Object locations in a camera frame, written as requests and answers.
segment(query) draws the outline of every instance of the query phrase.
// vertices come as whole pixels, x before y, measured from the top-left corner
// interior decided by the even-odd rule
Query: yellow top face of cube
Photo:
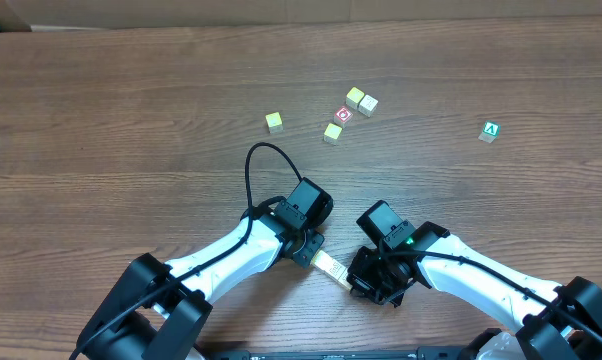
[[[269,127],[281,125],[281,115],[278,112],[268,114],[265,116],[265,120],[268,122]]]
[[[331,137],[333,139],[338,139],[339,135],[341,135],[341,128],[338,127],[337,125],[334,124],[329,124],[328,128],[325,129],[325,132],[323,133],[323,135],[327,136],[327,137]]]
[[[363,99],[364,95],[365,94],[363,93],[363,91],[357,89],[356,87],[353,87],[352,90],[350,90],[350,92],[348,93],[348,99],[358,104],[359,101]]]

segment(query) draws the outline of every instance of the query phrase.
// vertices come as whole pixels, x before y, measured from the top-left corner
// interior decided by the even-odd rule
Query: beige backdrop
[[[5,1],[16,18],[51,27],[602,15],[602,0],[0,0],[0,4]]]

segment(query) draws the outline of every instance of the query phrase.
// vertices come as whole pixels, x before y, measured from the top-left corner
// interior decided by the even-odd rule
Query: wooden table
[[[380,105],[333,147],[352,86]],[[602,17],[0,34],[0,358],[67,358],[130,260],[233,229],[258,141],[334,197],[324,249],[343,263],[385,199],[522,272],[602,286]],[[295,184],[267,150],[251,178],[255,201]],[[199,340],[392,349],[490,326],[422,286],[379,307],[284,261],[215,303]]]

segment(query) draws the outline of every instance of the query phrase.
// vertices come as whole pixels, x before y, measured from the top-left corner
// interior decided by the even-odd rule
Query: pink cube
[[[345,128],[345,124],[352,119],[352,113],[345,106],[341,106],[336,113],[334,113],[334,123]]]

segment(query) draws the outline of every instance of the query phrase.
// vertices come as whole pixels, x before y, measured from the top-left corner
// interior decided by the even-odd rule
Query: wood grain
[[[379,108],[328,145],[355,85]],[[602,17],[0,34],[0,359],[67,358],[130,260],[234,228],[258,141],[335,198],[343,263],[385,199],[520,271],[602,286]],[[255,199],[294,186],[273,152],[252,170]],[[217,302],[200,342],[391,349],[497,325],[423,287],[377,307],[282,262]]]

